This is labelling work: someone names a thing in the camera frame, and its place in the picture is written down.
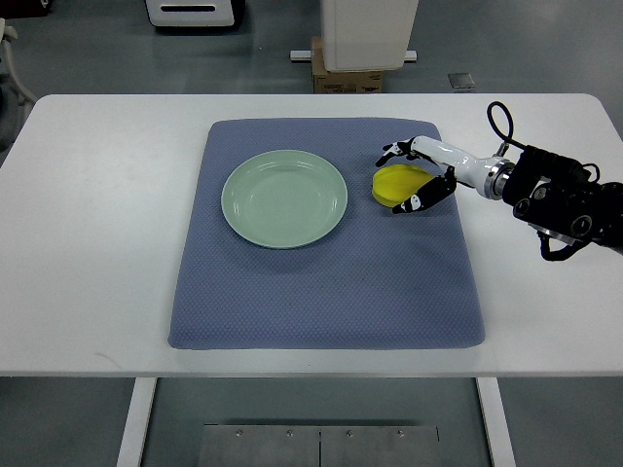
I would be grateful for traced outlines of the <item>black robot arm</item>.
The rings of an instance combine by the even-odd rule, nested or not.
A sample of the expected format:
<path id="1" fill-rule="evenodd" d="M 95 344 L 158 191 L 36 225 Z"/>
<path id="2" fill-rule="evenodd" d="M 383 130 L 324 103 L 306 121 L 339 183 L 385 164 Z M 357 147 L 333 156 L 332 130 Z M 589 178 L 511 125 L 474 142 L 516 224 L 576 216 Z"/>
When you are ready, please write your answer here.
<path id="1" fill-rule="evenodd" d="M 487 174 L 485 194 L 512 206 L 513 216 L 536 230 L 541 257 L 565 261 L 591 243 L 621 253 L 622 184 L 602 184 L 592 162 L 516 141 L 512 116 L 499 101 L 489 104 L 487 117 L 501 139 L 501 159 Z M 509 146 L 521 150 L 517 162 L 503 158 Z"/>

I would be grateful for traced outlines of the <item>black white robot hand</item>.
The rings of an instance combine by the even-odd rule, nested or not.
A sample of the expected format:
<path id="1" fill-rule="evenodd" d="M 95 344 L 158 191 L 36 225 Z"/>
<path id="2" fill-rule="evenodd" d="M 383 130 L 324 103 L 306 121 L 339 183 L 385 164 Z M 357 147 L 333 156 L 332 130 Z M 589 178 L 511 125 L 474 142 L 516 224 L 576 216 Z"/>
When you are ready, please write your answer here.
<path id="1" fill-rule="evenodd" d="M 498 200 L 514 168 L 513 162 L 499 155 L 479 159 L 427 136 L 384 146 L 376 167 L 394 164 L 416 165 L 434 176 L 415 194 L 390 207 L 394 214 L 425 211 L 452 195 L 459 185 L 476 190 L 483 198 Z"/>

